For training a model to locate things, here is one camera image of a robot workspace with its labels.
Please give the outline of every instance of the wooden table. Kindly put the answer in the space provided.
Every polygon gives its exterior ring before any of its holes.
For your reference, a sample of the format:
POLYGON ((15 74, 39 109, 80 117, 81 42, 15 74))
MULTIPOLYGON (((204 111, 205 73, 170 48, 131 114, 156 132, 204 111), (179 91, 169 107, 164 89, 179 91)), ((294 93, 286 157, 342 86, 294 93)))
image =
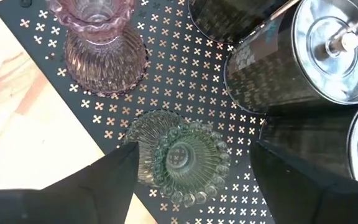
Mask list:
MULTIPOLYGON (((102 156, 0 20, 0 189, 42 189, 102 156)), ((126 223, 155 223, 135 195, 126 223)))

